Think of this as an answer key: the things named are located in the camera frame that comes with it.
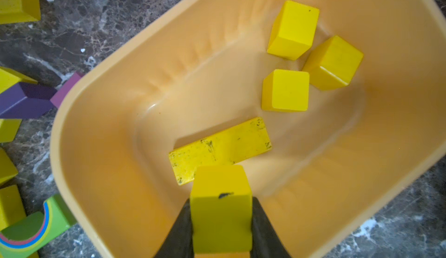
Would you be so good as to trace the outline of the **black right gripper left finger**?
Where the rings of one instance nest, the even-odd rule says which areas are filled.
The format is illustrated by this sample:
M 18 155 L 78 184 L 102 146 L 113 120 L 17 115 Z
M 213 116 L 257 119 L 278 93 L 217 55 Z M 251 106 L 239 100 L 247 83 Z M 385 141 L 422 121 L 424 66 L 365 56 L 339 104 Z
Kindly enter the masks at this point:
M 188 199 L 154 258 L 194 258 L 193 227 Z

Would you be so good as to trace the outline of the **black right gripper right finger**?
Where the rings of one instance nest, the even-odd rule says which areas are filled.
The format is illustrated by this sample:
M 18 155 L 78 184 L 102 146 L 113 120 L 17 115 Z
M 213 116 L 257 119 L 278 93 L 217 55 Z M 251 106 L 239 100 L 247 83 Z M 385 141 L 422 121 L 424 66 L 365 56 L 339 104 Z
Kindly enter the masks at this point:
M 252 238 L 251 258 L 291 257 L 256 197 L 253 197 Z

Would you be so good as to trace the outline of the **yellow cube block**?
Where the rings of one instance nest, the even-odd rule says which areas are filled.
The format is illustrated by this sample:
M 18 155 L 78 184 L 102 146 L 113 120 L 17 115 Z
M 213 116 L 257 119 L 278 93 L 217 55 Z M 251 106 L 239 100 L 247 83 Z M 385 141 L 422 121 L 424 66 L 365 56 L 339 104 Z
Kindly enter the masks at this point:
M 305 112 L 309 91 L 309 73 L 275 69 L 262 82 L 261 108 L 272 112 Z
M 303 71 L 310 84 L 321 91 L 347 87 L 358 70 L 364 53 L 340 36 L 333 36 L 314 49 Z
M 241 165 L 198 168 L 189 200 L 196 254 L 252 250 L 253 193 Z
M 272 26 L 267 53 L 297 60 L 313 45 L 319 14 L 318 8 L 285 1 Z

